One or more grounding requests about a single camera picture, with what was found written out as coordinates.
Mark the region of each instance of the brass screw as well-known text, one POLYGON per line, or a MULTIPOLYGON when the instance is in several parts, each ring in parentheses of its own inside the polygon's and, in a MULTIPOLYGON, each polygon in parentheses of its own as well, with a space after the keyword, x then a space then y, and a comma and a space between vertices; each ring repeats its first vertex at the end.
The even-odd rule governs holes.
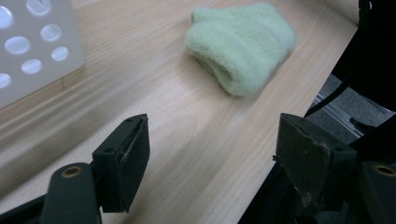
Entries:
POLYGON ((67 169, 65 169, 62 172, 62 177, 63 178, 71 178, 76 175, 79 175, 82 172, 82 168, 80 166, 72 166, 67 169))

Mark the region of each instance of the wood grain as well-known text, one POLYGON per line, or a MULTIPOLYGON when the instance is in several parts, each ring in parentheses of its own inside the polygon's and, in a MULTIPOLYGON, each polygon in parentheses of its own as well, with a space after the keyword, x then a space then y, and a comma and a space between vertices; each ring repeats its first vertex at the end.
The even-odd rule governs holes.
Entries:
POLYGON ((0 110, 0 213, 145 113, 148 169, 131 213, 104 223, 237 223, 274 164, 280 113, 306 112, 358 17, 354 1, 270 1, 297 46, 265 88, 235 98, 187 54, 184 35, 194 7, 254 2, 73 0, 86 64, 0 110))

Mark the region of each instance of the wooden surface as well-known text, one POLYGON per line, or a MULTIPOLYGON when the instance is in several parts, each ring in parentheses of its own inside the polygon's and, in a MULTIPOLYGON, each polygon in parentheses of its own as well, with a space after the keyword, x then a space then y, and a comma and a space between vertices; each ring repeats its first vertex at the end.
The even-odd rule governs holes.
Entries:
POLYGON ((297 45, 262 91, 234 98, 186 53, 184 35, 194 7, 253 2, 73 0, 85 66, 0 110, 0 213, 146 113, 143 182, 131 213, 104 222, 237 223, 274 164, 279 114, 306 112, 358 21, 358 1, 270 1, 297 45))

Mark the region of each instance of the green towel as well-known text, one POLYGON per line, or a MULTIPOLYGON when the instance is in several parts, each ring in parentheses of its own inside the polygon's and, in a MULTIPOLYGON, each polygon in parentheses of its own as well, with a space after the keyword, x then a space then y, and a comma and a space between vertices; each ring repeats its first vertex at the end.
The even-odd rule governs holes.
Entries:
POLYGON ((188 52, 234 96, 250 95, 265 85, 296 42, 288 23, 267 3, 197 7, 191 23, 188 52))

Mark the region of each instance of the white panel with holes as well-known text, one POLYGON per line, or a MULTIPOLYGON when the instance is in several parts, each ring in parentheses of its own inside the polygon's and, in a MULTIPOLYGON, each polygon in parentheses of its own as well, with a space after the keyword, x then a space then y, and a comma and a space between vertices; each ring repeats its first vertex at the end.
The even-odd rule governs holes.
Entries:
POLYGON ((70 0, 0 0, 0 108, 83 64, 70 0))

